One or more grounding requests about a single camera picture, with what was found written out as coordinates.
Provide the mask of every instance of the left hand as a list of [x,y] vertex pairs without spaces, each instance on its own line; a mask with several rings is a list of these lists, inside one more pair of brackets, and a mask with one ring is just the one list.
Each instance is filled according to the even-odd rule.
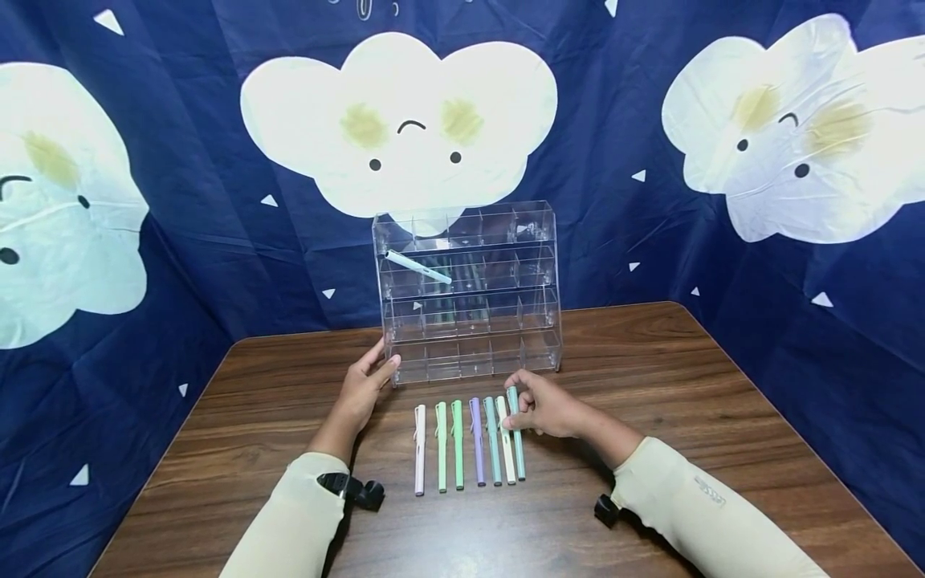
[[385,341],[380,339],[373,349],[367,351],[359,361],[347,369],[347,376],[344,377],[343,386],[340,388],[340,397],[334,404],[332,413],[349,419],[356,425],[357,432],[366,427],[370,416],[373,415],[373,408],[376,407],[379,391],[401,365],[401,356],[393,355],[373,371],[385,348]]

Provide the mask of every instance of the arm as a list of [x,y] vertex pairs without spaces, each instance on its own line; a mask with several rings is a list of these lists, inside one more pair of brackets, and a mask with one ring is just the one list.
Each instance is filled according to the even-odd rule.
[[580,437],[614,469],[611,499],[635,512],[709,578],[823,578],[827,574],[767,516],[654,437],[521,370],[521,413],[508,428]]
[[306,452],[290,464],[270,499],[244,533],[220,578],[320,576],[327,547],[343,518],[344,500],[317,483],[322,473],[347,473],[357,435],[369,422],[379,390],[401,359],[369,375],[382,354],[380,340],[351,365],[340,396]]

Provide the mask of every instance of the acrylic shelf compartment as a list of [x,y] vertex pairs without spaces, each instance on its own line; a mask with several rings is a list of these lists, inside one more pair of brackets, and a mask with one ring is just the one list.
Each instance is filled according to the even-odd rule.
[[383,329],[393,344],[549,329],[560,315],[550,288],[390,301],[384,307]]
[[556,255],[548,245],[425,254],[414,260],[452,282],[437,281],[380,257],[383,301],[546,287],[556,279]]
[[521,367],[531,371],[558,369],[561,339],[553,328],[394,344],[390,353],[401,355],[401,367],[392,378],[397,386],[479,375],[507,375]]
[[498,203],[476,209],[442,208],[376,215],[377,255],[478,249],[556,239],[556,218],[545,201]]

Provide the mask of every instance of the white pen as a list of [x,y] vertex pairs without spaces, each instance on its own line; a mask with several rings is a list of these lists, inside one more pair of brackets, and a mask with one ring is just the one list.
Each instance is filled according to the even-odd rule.
[[508,486],[513,486],[517,483],[517,477],[514,474],[514,456],[511,452],[511,430],[501,425],[504,423],[504,418],[508,416],[504,396],[495,398],[495,406],[498,408],[498,427],[501,430],[501,448],[504,450],[504,473],[508,476]]
[[408,257],[402,255],[401,253],[394,252],[391,249],[389,249],[386,252],[386,260],[391,261],[394,264],[399,264],[402,267],[411,269],[412,271],[420,273],[421,275],[430,277],[434,279],[435,281],[439,281],[440,283],[446,283],[447,285],[451,285],[453,282],[452,279],[443,275],[442,273],[438,273],[437,271],[434,271],[433,269],[429,267],[425,267],[422,264],[418,263],[417,261],[409,259]]
[[424,443],[426,433],[427,407],[423,404],[414,408],[414,494],[424,495]]

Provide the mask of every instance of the beige arm sleeve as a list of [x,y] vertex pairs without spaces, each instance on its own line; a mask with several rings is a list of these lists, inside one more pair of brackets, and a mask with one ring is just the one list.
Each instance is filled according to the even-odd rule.
[[654,437],[613,472],[610,499],[708,578],[828,576],[767,516]]
[[291,463],[234,548],[220,578],[321,576],[327,547],[344,515],[344,500],[321,487],[316,478],[348,471],[343,461],[323,453],[306,453]]

